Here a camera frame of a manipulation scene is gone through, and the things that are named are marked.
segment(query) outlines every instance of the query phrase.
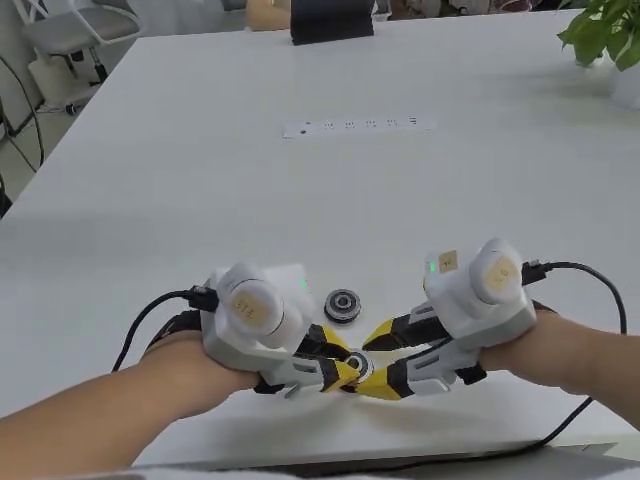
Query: table surface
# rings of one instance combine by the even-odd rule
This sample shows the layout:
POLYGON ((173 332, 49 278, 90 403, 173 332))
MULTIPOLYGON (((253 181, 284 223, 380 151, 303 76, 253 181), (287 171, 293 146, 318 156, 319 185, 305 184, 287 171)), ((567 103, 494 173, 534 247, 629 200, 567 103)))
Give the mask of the table surface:
MULTIPOLYGON (((286 32, 139 40, 2 221, 0 415, 107 372, 144 305, 239 259, 303 263, 319 301, 358 292, 363 314, 339 331, 355 346, 423 301, 427 251, 499 235, 525 258, 601 269, 636 328, 640 116, 607 99, 608 66, 584 71, 561 52, 572 15, 377 24, 372 38, 304 47, 286 32), (291 120, 409 113, 437 129, 282 139, 291 120)), ((606 289, 580 273, 532 292, 617 328, 606 289)), ((147 319, 130 362, 182 307, 147 319)), ((243 392, 176 423, 139 462, 509 448, 578 402, 506 373, 399 403, 243 392)), ((631 431, 593 406, 559 443, 631 431)))

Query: chair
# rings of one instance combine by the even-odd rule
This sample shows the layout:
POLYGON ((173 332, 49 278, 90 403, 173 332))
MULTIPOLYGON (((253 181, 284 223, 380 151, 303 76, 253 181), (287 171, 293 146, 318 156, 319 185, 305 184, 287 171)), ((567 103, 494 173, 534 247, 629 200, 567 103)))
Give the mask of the chair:
POLYGON ((61 55, 82 60, 82 51, 89 50, 100 83, 107 71, 100 62, 96 47, 139 37, 145 30, 143 22, 127 0, 93 0, 93 5, 78 7, 77 0, 67 0, 69 11, 49 15, 41 0, 24 0, 31 7, 21 15, 25 20, 23 34, 33 47, 46 55, 61 55))

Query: power strip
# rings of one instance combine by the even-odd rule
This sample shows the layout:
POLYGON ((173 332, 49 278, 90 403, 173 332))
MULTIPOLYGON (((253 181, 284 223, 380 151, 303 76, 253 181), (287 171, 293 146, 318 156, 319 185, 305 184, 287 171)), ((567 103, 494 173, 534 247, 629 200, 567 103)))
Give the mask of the power strip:
POLYGON ((327 137, 366 133, 399 131, 426 131, 436 128, 436 122, 427 115, 381 115, 379 117, 322 122, 285 123, 283 138, 327 137))

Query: black strap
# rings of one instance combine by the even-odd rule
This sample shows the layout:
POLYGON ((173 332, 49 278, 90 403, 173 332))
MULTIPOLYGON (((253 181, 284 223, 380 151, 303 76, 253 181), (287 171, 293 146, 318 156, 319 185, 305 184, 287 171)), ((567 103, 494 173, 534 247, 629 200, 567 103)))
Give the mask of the black strap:
POLYGON ((202 331, 200 310, 185 310, 175 317, 172 317, 171 320, 165 323, 160 331, 156 333, 155 337, 153 337, 149 345, 147 345, 147 349, 163 338, 167 338, 169 335, 184 331, 202 331))

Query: white pot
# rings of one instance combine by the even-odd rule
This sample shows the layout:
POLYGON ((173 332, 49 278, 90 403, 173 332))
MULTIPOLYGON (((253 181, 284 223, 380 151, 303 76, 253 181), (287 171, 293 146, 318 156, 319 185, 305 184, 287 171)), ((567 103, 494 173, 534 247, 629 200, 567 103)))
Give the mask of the white pot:
POLYGON ((616 70, 611 99, 623 107, 640 109, 640 63, 624 72, 616 70))

